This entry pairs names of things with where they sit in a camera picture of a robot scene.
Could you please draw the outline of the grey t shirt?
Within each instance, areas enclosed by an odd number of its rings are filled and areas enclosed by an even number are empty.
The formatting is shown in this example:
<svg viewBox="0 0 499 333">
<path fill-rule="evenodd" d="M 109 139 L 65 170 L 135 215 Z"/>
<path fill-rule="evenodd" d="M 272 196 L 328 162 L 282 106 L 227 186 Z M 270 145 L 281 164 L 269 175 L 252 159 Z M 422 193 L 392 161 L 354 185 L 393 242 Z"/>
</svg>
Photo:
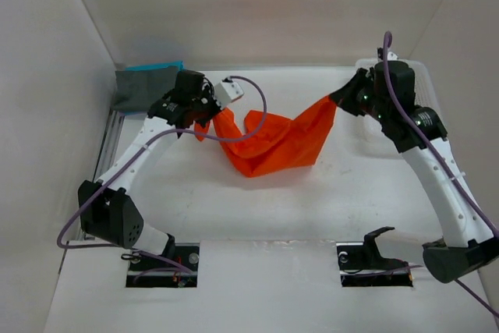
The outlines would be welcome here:
<svg viewBox="0 0 499 333">
<path fill-rule="evenodd" d="M 115 72 L 117 91 L 111 109 L 115 112 L 147 112 L 150 106 L 174 88 L 179 69 L 122 70 Z"/>
</svg>

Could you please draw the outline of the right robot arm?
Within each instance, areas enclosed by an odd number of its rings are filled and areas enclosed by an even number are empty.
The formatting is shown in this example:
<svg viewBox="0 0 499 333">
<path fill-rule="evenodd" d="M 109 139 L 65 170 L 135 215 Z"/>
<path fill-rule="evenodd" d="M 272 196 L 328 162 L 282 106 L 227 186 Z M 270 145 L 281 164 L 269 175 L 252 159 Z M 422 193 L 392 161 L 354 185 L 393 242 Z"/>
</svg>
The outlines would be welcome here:
<svg viewBox="0 0 499 333">
<path fill-rule="evenodd" d="M 330 99 L 354 116 L 368 115 L 416 174 L 442 230 L 418 255 L 435 279 L 453 282 L 498 258 L 498 230 L 478 207 L 451 152 L 437 112 L 416 102 L 416 74 L 403 61 L 358 68 Z"/>
</svg>

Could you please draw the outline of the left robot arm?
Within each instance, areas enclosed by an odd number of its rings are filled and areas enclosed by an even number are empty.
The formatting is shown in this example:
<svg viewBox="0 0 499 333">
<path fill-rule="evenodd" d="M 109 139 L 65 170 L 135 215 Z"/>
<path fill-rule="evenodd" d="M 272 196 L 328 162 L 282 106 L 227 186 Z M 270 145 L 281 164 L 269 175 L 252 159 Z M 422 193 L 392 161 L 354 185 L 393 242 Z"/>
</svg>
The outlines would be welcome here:
<svg viewBox="0 0 499 333">
<path fill-rule="evenodd" d="M 123 155 L 97 181 L 78 189 L 80 225 L 91 236 L 123 249 L 148 253 L 157 269 L 175 260 L 175 238 L 146 223 L 133 196 L 141 179 L 194 122 L 219 112 L 213 84 L 204 74 L 182 70 L 175 85 L 147 111 L 143 125 Z"/>
</svg>

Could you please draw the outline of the orange t shirt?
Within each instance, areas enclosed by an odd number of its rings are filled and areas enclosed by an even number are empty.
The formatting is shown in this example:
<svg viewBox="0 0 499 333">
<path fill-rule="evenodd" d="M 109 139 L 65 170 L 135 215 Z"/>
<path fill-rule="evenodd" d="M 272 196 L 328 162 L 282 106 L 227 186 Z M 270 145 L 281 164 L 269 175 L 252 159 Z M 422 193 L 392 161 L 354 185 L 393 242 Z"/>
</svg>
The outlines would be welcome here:
<svg viewBox="0 0 499 333">
<path fill-rule="evenodd" d="M 196 124 L 196 138 L 204 140 L 210 126 L 216 136 L 240 138 L 257 129 L 257 134 L 238 143 L 221 142 L 232 166 L 247 178 L 260 177 L 289 168 L 314 165 L 334 125 L 337 105 L 323 97 L 294 119 L 250 110 L 244 118 L 245 131 L 235 123 L 232 110 L 226 108 L 207 125 Z"/>
</svg>

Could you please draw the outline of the teal t shirt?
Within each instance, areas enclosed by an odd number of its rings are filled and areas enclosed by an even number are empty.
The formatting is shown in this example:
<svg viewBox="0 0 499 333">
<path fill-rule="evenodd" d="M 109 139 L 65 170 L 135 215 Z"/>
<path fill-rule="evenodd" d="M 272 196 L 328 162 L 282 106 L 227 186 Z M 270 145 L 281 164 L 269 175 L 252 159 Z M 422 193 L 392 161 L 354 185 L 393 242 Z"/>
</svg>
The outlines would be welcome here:
<svg viewBox="0 0 499 333">
<path fill-rule="evenodd" d="M 183 70 L 184 65 L 183 61 L 174 61 L 174 62 L 162 62 L 162 63 L 154 63 L 154 64 L 146 64 L 139 66 L 128 66 L 124 68 L 125 71 L 148 71 L 148 70 L 156 70 L 156 69 L 167 69 L 170 67 L 175 67 L 177 70 Z"/>
</svg>

